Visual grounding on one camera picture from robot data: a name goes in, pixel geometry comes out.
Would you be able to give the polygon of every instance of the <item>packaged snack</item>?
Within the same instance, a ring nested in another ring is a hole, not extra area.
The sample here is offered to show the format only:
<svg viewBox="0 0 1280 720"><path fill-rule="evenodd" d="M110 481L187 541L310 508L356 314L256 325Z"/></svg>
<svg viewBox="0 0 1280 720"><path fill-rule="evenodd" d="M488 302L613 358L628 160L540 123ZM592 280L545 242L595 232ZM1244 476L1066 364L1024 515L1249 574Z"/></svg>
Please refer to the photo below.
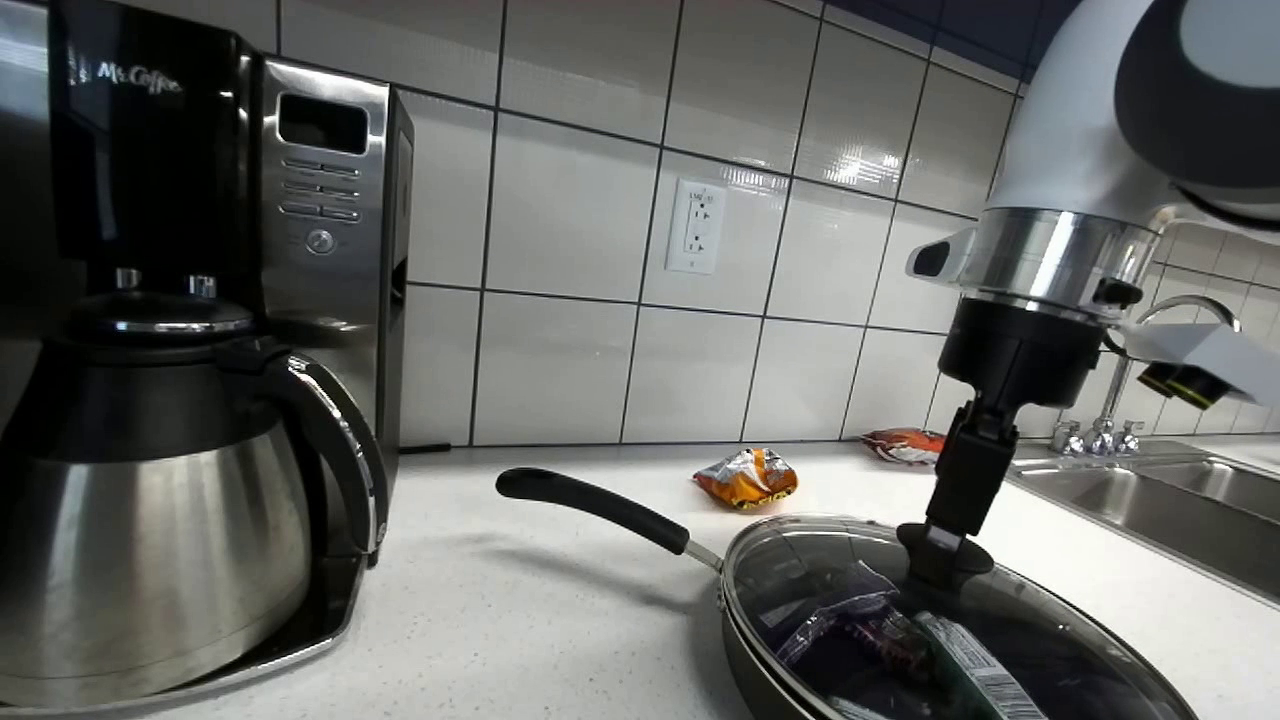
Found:
<svg viewBox="0 0 1280 720"><path fill-rule="evenodd" d="M921 463L934 470L944 458L944 437L927 429L885 429L867 432L867 449L887 463Z"/></svg>
<svg viewBox="0 0 1280 720"><path fill-rule="evenodd" d="M732 454L711 470L691 473L691 481L726 508L760 508L799 490L797 470L785 463L771 449Z"/></svg>

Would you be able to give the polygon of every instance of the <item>carafe handle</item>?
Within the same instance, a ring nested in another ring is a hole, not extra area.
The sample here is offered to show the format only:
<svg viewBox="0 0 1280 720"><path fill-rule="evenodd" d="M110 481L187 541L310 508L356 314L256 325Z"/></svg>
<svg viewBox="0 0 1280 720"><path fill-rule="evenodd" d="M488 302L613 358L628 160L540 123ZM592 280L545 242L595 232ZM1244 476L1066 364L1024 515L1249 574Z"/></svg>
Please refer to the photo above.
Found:
<svg viewBox="0 0 1280 720"><path fill-rule="evenodd" d="M298 409L303 440L328 460L364 564L376 564L390 530L390 470L356 400L316 359L277 341L221 347L221 369L247 394Z"/></svg>

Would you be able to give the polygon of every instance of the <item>stainless steel carafe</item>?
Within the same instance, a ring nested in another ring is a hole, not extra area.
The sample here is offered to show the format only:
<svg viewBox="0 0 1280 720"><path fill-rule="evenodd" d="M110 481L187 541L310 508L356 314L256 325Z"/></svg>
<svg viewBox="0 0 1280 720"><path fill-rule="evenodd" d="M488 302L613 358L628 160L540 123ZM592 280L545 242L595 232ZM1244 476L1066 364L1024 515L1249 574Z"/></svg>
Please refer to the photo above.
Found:
<svg viewBox="0 0 1280 720"><path fill-rule="evenodd" d="M90 302L0 440L0 706L221 673L303 604L316 550L370 564L382 521L376 440L325 369L221 302Z"/></svg>

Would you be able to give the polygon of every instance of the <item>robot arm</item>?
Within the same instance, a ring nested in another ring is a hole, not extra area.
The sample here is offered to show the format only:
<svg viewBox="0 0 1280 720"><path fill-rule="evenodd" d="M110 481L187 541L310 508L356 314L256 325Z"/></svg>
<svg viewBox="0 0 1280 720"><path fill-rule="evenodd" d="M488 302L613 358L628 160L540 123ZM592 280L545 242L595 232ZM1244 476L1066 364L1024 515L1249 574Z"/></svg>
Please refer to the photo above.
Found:
<svg viewBox="0 0 1280 720"><path fill-rule="evenodd" d="M1018 414L1078 400L1170 223L1228 222L1276 243L1280 46L1270 27L1280 27L1272 0L1086 0L1018 111L984 222L915 254L915 276L966 288L940 372L978 387L927 505L947 545L980 531Z"/></svg>

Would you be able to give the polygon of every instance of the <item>white countertop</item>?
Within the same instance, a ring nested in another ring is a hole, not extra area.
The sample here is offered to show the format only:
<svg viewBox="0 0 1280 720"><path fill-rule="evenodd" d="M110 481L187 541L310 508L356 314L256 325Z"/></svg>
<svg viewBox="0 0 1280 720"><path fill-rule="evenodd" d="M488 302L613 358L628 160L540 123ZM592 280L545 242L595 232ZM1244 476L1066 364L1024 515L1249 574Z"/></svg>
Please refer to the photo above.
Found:
<svg viewBox="0 0 1280 720"><path fill-rule="evenodd" d="M775 513L901 525L921 521L934 491L927 473L876 463L866 449L781 454L799 491ZM716 458L726 449L413 458L348 639L174 717L749 717L710 569L595 515L491 491L499 470L561 470L670 513L722 554L760 515L722 513L688 481ZM1019 490L1001 491L980 545L1120 634L1201 717L1276 717L1276 604Z"/></svg>

